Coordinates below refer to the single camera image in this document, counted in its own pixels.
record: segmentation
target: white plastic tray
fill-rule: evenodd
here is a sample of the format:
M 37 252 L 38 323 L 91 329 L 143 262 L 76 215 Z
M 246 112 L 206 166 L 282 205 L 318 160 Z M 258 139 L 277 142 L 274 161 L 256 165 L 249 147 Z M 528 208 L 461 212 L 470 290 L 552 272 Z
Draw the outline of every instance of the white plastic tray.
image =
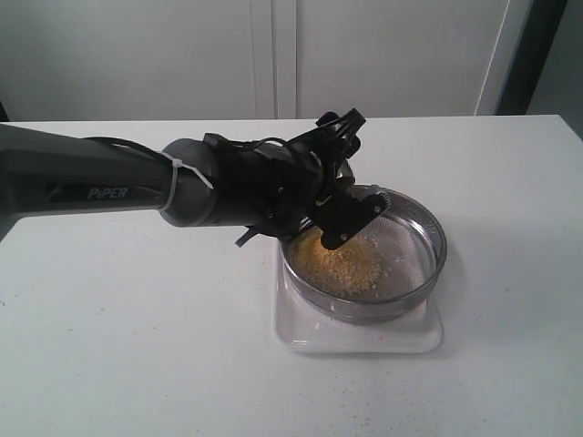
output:
M 304 353 L 423 353 L 442 339 L 443 326 L 433 297 L 400 317 L 373 325 L 332 319 L 302 298 L 287 279 L 276 251 L 273 324 L 291 351 Z

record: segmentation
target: metal sieve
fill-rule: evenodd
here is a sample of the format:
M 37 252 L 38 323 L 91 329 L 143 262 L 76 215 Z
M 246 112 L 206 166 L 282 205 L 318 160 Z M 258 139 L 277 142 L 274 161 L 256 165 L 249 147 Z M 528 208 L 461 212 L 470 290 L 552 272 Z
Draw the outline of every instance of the metal sieve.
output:
M 351 188 L 357 198 L 366 189 Z M 367 323 L 399 317 L 427 299 L 445 264 L 445 233 L 434 215 L 401 193 L 384 191 L 391 197 L 391 207 L 357 236 L 367 240 L 380 263 L 382 273 L 373 293 L 340 298 L 318 290 L 294 265 L 297 239 L 281 244 L 286 282 L 335 319 Z

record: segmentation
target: white cable tie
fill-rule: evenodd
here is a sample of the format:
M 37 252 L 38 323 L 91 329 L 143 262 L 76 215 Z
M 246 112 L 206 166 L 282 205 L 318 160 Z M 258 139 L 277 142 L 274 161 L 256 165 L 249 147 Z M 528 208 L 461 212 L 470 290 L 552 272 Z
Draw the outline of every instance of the white cable tie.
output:
M 160 208 L 161 211 L 168 209 L 169 206 L 172 205 L 172 201 L 174 200 L 174 196 L 176 195 L 176 187 L 179 181 L 180 168 L 186 168 L 192 171 L 195 175 L 197 175 L 197 177 L 202 181 L 204 185 L 206 185 L 210 189 L 214 189 L 210 181 L 196 167 L 187 166 L 182 162 L 182 159 L 174 158 L 173 156 L 169 155 L 166 152 L 158 153 L 162 155 L 164 158 L 168 159 L 172 164 L 172 182 L 170 183 L 170 192 L 168 194 L 168 200 L 166 200 L 166 203 L 162 206 L 162 208 Z

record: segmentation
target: robotic arm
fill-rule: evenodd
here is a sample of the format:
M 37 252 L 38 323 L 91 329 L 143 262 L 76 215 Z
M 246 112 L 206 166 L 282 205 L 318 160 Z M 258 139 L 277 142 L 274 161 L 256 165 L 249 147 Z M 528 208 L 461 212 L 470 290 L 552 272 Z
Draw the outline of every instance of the robotic arm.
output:
M 364 121 L 355 109 L 327 113 L 289 141 L 206 134 L 163 152 L 0 125 L 0 240 L 28 216 L 158 209 L 179 227 L 245 226 L 240 246 L 256 234 L 293 238 L 309 219 L 337 249 L 390 206 L 377 187 L 359 199 L 347 191 Z

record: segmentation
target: table surface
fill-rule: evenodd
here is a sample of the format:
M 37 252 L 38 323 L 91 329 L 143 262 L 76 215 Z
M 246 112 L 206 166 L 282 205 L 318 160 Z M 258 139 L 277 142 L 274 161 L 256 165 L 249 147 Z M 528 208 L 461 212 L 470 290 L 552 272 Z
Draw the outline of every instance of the table surface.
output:
M 23 123 L 162 148 L 311 121 Z M 0 433 L 583 435 L 583 143 L 559 117 L 372 119 L 360 183 L 416 198 L 449 258 L 424 355 L 304 356 L 273 334 L 273 244 L 157 212 L 28 218 L 0 244 Z

